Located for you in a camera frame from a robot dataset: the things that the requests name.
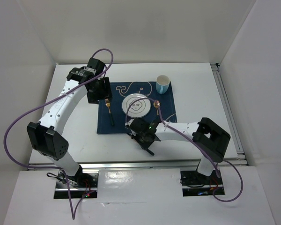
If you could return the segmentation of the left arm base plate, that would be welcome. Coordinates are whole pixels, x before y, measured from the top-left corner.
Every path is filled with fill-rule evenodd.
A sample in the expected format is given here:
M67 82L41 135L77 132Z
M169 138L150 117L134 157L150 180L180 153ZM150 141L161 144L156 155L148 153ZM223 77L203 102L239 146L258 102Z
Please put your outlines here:
M89 173L90 179L84 179L81 184L69 180L69 185L66 183L66 178L62 172L57 175L48 172L46 176L56 180L54 199L68 199L68 188L70 188L71 198L73 199L79 199L83 195L85 195L85 198L97 198L99 172Z

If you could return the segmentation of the gold knife dark handle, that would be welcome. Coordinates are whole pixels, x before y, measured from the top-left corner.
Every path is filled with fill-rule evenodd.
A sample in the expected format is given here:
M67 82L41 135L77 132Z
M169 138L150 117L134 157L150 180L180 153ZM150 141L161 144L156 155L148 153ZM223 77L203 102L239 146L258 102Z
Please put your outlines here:
M140 135L140 143L147 143L147 142L152 142L152 144L154 143L154 139L151 136L146 136L146 135ZM150 155L154 156L155 154L152 151L147 151L147 153L149 153Z

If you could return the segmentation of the gold fork dark handle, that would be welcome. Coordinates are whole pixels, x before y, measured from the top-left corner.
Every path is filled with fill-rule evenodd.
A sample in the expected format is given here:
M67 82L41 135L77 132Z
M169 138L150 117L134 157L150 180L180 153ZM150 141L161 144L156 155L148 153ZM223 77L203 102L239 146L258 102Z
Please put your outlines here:
M105 105L108 109L111 126L113 127L113 126L115 126L115 123L114 123L114 119L113 119L113 116L112 116L112 113L111 113L111 104L110 104L109 99L105 99Z

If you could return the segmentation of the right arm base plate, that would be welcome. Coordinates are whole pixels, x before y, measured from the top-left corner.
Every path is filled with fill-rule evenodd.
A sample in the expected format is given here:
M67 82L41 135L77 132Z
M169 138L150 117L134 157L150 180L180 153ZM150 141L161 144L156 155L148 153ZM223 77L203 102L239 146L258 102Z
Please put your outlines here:
M213 195L214 190L216 195L225 195L223 181L217 177L215 170L210 176L195 170L181 171L180 175L183 197Z

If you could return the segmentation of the white and blue mug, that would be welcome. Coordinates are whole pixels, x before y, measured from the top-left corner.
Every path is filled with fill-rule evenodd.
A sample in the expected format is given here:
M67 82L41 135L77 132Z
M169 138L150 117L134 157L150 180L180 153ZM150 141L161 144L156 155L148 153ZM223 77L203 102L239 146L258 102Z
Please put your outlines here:
M168 90L170 85L170 79L169 77L165 76L165 75L160 75L157 77L156 79L156 91L162 95L164 93L166 93L166 91Z

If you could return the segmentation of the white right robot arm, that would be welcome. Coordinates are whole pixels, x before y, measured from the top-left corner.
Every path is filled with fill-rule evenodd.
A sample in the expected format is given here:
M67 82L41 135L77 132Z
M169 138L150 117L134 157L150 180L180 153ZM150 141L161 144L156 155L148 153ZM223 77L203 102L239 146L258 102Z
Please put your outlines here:
M148 123L142 118L134 118L126 122L125 127L130 130L130 137L150 154L153 152L149 147L155 141L190 142L203 155L195 172L198 183L207 183L213 171L217 177L221 176L217 165L224 159L231 136L211 119L203 117L201 121L193 123L160 120Z

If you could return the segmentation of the blue fabric placemat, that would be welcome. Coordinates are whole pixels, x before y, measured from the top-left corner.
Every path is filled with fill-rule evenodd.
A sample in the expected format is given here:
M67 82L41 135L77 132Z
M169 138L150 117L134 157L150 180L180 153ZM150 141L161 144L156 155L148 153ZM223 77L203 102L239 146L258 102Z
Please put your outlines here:
M125 134L128 129L125 128L125 111L122 110L124 98L130 94L140 93L161 103L161 112L164 121L177 122L175 102L172 86L160 95L156 91L155 82L112 82L111 83L112 100L110 101L111 113L114 119L114 126L111 125L109 111L105 101L99 102L97 133L106 134Z

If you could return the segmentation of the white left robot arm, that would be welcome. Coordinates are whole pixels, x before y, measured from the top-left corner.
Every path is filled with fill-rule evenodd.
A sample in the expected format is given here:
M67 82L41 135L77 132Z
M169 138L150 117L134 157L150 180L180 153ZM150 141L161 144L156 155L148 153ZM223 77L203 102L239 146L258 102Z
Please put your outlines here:
M30 122L27 126L32 148L62 168L67 175L67 183L72 187L92 186L94 178L83 173L81 165L73 160L68 152L69 143L62 137L62 133L67 120L83 97L87 97L90 104L112 98L109 78L95 78L105 67L102 61L90 58L86 66L73 68L60 94L61 99L37 123Z

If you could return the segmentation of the gold spoon dark handle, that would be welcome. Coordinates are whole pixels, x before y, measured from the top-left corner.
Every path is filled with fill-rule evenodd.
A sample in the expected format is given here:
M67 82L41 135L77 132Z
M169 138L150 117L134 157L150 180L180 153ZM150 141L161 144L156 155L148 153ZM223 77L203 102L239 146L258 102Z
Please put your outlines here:
M160 101L156 100L153 102L154 108L156 109L156 114L159 116L159 110L160 110Z

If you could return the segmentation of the white round plate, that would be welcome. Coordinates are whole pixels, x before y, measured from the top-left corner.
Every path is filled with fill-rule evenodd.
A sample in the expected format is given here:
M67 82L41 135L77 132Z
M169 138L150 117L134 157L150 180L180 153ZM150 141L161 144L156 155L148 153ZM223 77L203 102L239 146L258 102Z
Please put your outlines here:
M134 93L124 98L122 110L130 118L142 118L150 112L151 103L145 95Z

